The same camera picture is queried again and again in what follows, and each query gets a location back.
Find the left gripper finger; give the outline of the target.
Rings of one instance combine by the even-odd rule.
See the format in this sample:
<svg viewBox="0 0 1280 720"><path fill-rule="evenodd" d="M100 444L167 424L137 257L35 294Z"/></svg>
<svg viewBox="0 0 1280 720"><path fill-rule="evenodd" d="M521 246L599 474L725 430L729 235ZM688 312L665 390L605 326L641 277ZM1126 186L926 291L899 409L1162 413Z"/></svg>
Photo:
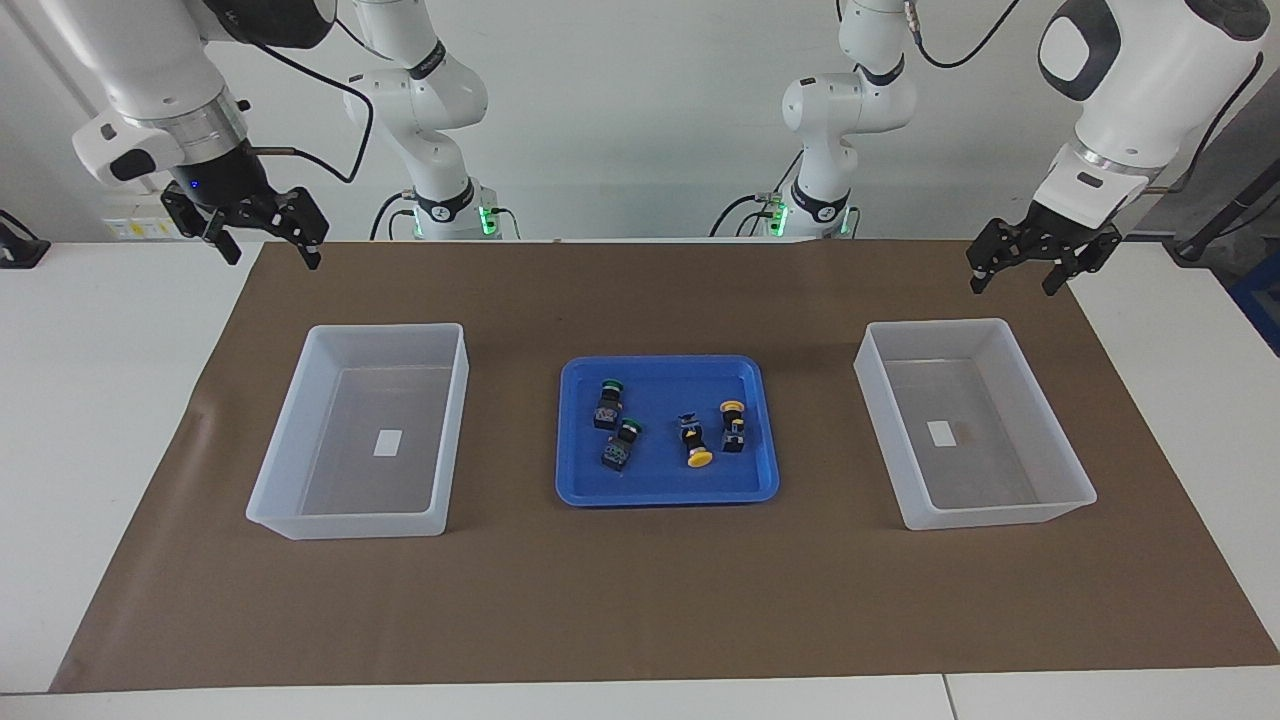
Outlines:
<svg viewBox="0 0 1280 720"><path fill-rule="evenodd" d="M983 293L995 274L1006 266L1006 241L974 240L968 249L968 261L972 292Z"/></svg>
<svg viewBox="0 0 1280 720"><path fill-rule="evenodd" d="M1094 250L1064 250L1042 282L1046 296L1055 296L1071 278L1094 272L1098 254Z"/></svg>

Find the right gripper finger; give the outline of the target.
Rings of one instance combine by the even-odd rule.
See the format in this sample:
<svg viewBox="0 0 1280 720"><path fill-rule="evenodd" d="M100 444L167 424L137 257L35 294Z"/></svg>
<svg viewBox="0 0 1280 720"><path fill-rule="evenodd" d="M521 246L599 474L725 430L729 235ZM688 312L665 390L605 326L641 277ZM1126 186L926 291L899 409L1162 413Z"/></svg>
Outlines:
<svg viewBox="0 0 1280 720"><path fill-rule="evenodd" d="M224 228L224 215L211 215L205 227L205 243L218 251L228 265L237 265L242 258L242 251L236 240Z"/></svg>
<svg viewBox="0 0 1280 720"><path fill-rule="evenodd" d="M292 188L285 193L285 240L297 249L311 272L320 266L320 247L329 228L321 209L306 188Z"/></svg>

